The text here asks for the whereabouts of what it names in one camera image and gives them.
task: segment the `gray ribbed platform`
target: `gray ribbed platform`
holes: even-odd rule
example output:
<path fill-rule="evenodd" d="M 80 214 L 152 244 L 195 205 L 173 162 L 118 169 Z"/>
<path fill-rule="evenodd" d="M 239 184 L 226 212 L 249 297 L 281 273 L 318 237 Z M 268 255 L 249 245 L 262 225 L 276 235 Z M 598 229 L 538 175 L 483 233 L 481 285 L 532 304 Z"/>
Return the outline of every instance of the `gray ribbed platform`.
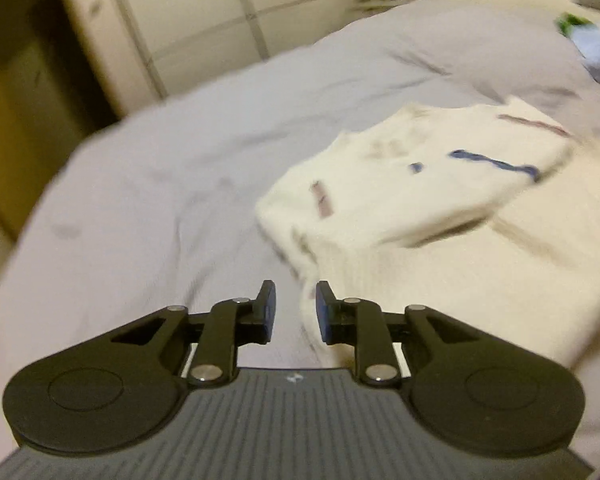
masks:
<path fill-rule="evenodd" d="M 583 480 L 589 473 L 567 451 L 490 460 L 453 449 L 420 428 L 395 392 L 360 386 L 346 370 L 245 369 L 230 386 L 191 394 L 170 425 L 134 448 L 78 459 L 23 448 L 0 466 L 0 480 Z"/>

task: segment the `blue stripe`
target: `blue stripe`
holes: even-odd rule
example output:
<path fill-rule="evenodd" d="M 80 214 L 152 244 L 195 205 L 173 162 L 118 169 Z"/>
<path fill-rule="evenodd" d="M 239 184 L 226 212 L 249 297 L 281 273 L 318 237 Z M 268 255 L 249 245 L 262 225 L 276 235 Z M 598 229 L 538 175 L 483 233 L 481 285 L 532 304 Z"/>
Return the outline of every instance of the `blue stripe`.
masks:
<path fill-rule="evenodd" d="M 420 173 L 424 169 L 424 165 L 421 162 L 414 162 L 410 164 L 409 167 L 413 173 Z"/>
<path fill-rule="evenodd" d="M 465 158 L 466 160 L 490 162 L 496 168 L 500 168 L 501 170 L 526 173 L 533 179 L 534 182 L 538 182 L 538 180 L 540 180 L 540 170 L 538 170 L 538 168 L 535 166 L 514 166 L 508 162 L 495 160 L 494 158 L 489 158 L 488 156 L 480 155 L 479 153 L 466 152 L 465 150 L 455 150 L 454 152 L 449 153 L 449 156 L 453 158 Z"/>

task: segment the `folded cloth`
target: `folded cloth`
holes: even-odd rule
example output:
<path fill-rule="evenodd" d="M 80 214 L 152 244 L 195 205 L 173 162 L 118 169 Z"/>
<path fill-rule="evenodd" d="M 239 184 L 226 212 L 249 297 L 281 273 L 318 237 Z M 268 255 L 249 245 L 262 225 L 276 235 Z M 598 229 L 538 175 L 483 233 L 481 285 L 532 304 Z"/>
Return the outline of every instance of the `folded cloth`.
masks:
<path fill-rule="evenodd" d="M 471 231 L 417 249 L 316 240 L 312 253 L 339 297 L 392 312 L 427 304 L 585 372 L 600 356 L 600 141 Z M 346 364 L 350 349 L 320 341 L 309 282 L 301 309 L 321 362 Z"/>
<path fill-rule="evenodd" d="M 488 225 L 416 249 L 346 250 L 315 244 L 317 276 L 339 298 L 365 298 L 386 312 L 426 304 L 563 365 L 577 362 L 600 323 L 600 277 L 547 261 Z M 312 288 L 302 322 L 320 362 L 348 364 L 352 350 L 323 344 Z"/>
<path fill-rule="evenodd" d="M 264 231 L 303 280 L 312 246 L 413 247 L 487 217 L 571 148 L 560 124 L 525 102 L 408 105 L 360 133 L 342 133 L 292 168 L 256 205 Z"/>
<path fill-rule="evenodd" d="M 558 22 L 558 26 L 580 51 L 584 67 L 600 83 L 600 26 L 586 20 L 580 23 L 567 23 L 563 20 Z"/>

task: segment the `gray bedsheet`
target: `gray bedsheet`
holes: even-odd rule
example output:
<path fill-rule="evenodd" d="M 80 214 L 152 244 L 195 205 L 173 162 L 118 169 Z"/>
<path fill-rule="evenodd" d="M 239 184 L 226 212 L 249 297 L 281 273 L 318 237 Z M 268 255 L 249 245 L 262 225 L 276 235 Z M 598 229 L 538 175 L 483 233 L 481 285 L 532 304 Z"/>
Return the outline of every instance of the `gray bedsheet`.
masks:
<path fill-rule="evenodd" d="M 256 199 L 341 130 L 366 129 L 405 102 L 464 107 L 509 93 L 557 117 L 580 107 L 579 134 L 581 123 L 600 128 L 588 112 L 600 111 L 600 89 L 567 40 L 424 0 L 90 139 L 48 188 L 0 280 L 0 396 L 33 360 L 167 304 L 204 312 L 253 297 L 264 279 L 278 286 L 273 340 L 241 349 L 239 363 L 316 367 L 299 285 L 258 231 Z M 0 459 L 13 446 L 0 409 Z"/>

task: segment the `green object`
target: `green object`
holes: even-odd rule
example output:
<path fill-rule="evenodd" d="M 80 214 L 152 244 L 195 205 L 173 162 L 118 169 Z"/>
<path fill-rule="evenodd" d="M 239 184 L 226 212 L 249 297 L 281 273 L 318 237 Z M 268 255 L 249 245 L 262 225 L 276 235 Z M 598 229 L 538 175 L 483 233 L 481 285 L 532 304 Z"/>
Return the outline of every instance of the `green object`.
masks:
<path fill-rule="evenodd" d="M 560 16 L 560 18 L 555 20 L 555 24 L 560 29 L 562 35 L 568 38 L 571 35 L 571 30 L 573 29 L 573 27 L 593 25 L 593 22 L 590 22 L 586 18 L 580 18 L 579 16 L 575 16 L 574 14 L 565 12 L 562 16 Z"/>

